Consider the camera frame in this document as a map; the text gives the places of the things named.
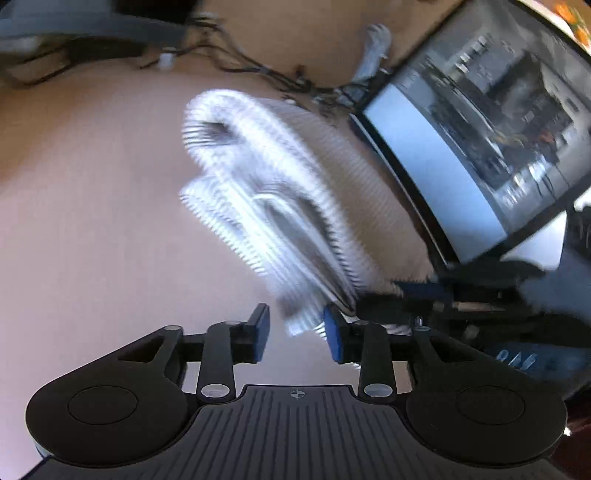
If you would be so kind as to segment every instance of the blurred white object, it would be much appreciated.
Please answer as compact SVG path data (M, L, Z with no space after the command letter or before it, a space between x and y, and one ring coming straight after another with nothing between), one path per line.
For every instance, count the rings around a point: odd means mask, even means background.
M368 27L367 33L363 59L357 72L353 75L351 83L364 82L373 77L378 72L383 59L387 59L390 52L392 34L388 27L382 24L373 24Z
M353 314L359 293L431 274L392 191L313 113L210 90L189 103L183 137L203 172L183 202L264 276L292 335L318 326L329 301Z

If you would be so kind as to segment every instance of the black cable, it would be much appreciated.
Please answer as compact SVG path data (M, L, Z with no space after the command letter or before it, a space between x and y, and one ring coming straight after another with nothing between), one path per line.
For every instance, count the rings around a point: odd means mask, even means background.
M336 87L318 87L312 81L305 78L303 74L298 78L292 78L284 73L267 67L246 55L234 42L230 34L212 19L205 17L193 18L188 21L188 25L203 29L202 37L197 44L191 47L172 51L175 56L181 57L200 49L205 49L207 51L205 55L209 58L212 64L223 72L259 74L273 88L276 88L282 93L305 93L311 95L314 98L314 101L319 105L320 110L324 112L324 116L327 116L329 110L341 105L337 101L340 95L344 96L353 107L357 105L359 101L355 100L350 92L346 91L347 88L360 89L363 92L369 91L369 87L366 83L351 82ZM224 43L224 47L214 43L214 35L220 37ZM236 61L238 65L228 65L220 55L231 58ZM144 70L158 64L158 62L159 60L154 60L139 68Z
M40 85L48 80L51 80L52 78L57 77L58 75L61 75L64 72L67 72L68 70L71 70L77 65L77 63L69 63L64 67L57 69L55 72L51 72L37 80L32 80L30 82L16 78L14 75L10 74L7 69L0 69L0 77L5 79L14 88L24 89Z

